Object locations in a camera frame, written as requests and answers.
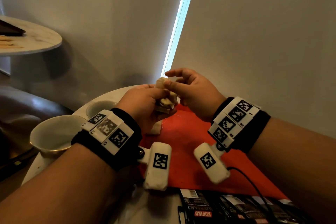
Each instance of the left hand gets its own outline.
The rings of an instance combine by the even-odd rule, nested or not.
[[[176,108],[170,113],[154,111],[155,101],[169,96],[169,91],[154,87],[154,84],[144,84],[134,87],[126,92],[116,108],[127,112],[137,122],[142,134],[148,133],[155,122],[172,116]]]

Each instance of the tabletop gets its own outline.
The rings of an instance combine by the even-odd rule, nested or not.
[[[0,48],[0,57],[44,52],[54,49],[62,44],[62,37],[49,28],[4,15],[0,15],[0,20],[26,31],[24,36],[9,37],[13,40],[13,44],[18,45],[21,48]]]

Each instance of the white cup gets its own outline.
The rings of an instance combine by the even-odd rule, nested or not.
[[[30,134],[30,143],[44,157],[58,157],[71,146],[72,138],[86,120],[77,115],[62,115],[38,124]]]
[[[99,113],[101,110],[111,110],[116,104],[117,104],[116,102],[113,102],[111,100],[103,100],[95,102],[86,109],[86,115],[90,119],[97,113]]]

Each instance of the right hand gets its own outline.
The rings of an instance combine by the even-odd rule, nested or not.
[[[181,76],[176,82],[167,80],[164,87],[176,93],[180,104],[187,106],[203,121],[211,122],[218,107],[226,98],[204,76],[188,68],[167,71],[166,76]]]

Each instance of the forearm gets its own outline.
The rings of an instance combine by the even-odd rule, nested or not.
[[[335,139],[271,118],[248,157],[305,212],[333,222],[335,152]]]
[[[103,160],[75,144],[0,203],[4,223],[96,223],[115,178]]]

